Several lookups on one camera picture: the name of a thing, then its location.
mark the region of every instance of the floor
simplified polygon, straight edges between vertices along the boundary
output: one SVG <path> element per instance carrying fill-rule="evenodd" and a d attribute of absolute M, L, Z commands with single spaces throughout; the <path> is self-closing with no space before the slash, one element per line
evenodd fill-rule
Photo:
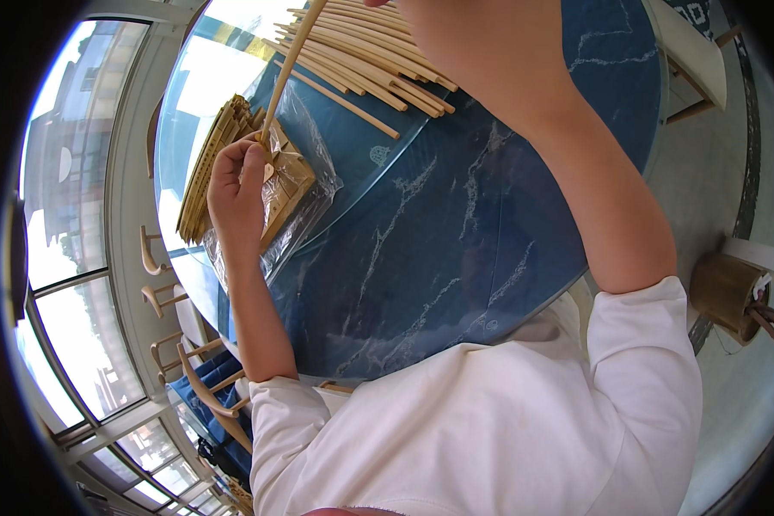
<path fill-rule="evenodd" d="M 728 29 L 722 7 L 712 2 L 714 36 Z M 746 40 L 759 102 L 761 173 L 751 240 L 774 246 L 774 83 Z M 728 81 L 724 111 L 712 109 L 660 129 L 646 173 L 677 243 L 679 277 L 686 290 L 703 253 L 731 235 L 740 207 L 747 154 L 747 112 L 740 60 L 733 43 L 722 49 Z M 668 114 L 700 100 L 681 78 L 669 75 Z M 591 293 L 588 273 L 571 289 L 583 335 Z M 771 305 L 774 307 L 774 289 Z M 688 326 L 698 314 L 689 306 Z M 731 489 L 774 435 L 774 342 L 763 332 L 747 347 L 712 330 L 697 355 L 703 380 L 703 419 L 691 485 L 680 515 L 703 514 Z"/>

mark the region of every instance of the white t-shirt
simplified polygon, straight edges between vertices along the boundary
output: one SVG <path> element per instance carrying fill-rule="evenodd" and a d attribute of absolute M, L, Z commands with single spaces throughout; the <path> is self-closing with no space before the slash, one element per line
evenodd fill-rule
<path fill-rule="evenodd" d="M 516 340 L 360 386 L 332 418 L 299 381 L 250 383 L 257 514 L 676 514 L 702 417 L 685 312 L 676 277 L 600 293 L 590 363 L 546 310 Z"/>

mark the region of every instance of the blue marble tabletop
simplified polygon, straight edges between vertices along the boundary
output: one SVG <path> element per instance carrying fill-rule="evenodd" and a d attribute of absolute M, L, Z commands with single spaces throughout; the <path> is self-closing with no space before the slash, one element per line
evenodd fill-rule
<path fill-rule="evenodd" d="M 663 77 L 642 3 L 564 0 L 562 10 L 574 82 L 644 170 Z M 464 92 L 448 101 L 455 114 L 427 122 L 270 286 L 302 374 L 374 379 L 459 342 L 491 343 L 587 269 L 565 199 L 530 144 Z M 156 182 L 158 199 L 160 190 Z M 170 256 L 201 314 L 234 340 L 206 254 Z"/>

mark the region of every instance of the person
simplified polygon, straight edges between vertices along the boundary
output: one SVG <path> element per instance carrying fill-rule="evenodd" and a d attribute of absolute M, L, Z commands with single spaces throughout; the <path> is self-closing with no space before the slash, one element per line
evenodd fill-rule
<path fill-rule="evenodd" d="M 578 329 L 546 310 L 510 342 L 459 344 L 363 384 L 330 418 L 299 382 L 250 258 L 263 225 L 264 154 L 237 141 L 217 157 L 209 210 L 250 381 L 256 511 L 675 514 L 691 477 L 702 383 L 673 237 L 571 81 L 559 0 L 402 0 L 399 9 L 424 55 L 529 140 L 559 184 L 602 290 L 589 362 Z"/>

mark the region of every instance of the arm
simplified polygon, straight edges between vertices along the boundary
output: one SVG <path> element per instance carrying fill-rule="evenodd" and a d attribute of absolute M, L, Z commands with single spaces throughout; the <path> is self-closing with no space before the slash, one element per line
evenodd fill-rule
<path fill-rule="evenodd" d="M 264 225 L 264 150 L 254 136 L 218 153 L 206 196 L 209 216 L 224 252 L 237 348 L 248 379 L 298 380 L 292 345 L 258 264 Z"/>
<path fill-rule="evenodd" d="M 545 161 L 602 290 L 633 292 L 676 274 L 662 210 L 570 78 L 559 0 L 403 0 L 400 8 L 425 56 Z"/>

